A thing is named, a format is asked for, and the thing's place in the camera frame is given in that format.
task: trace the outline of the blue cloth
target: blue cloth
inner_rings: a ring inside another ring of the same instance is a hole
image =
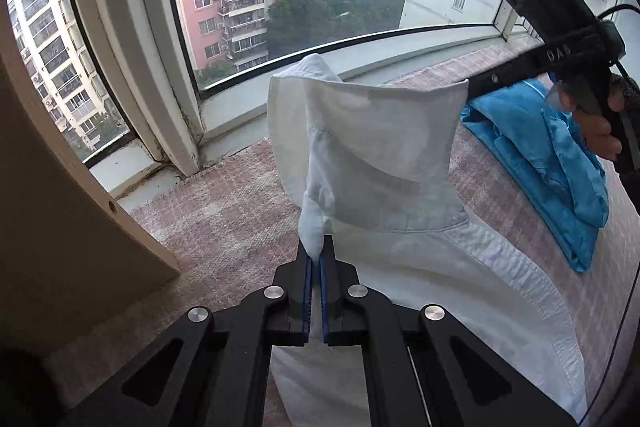
[[[605,173],[580,126],[549,107],[546,93],[538,80],[494,91],[467,104],[462,123],[518,182],[571,267],[587,272],[609,217]]]

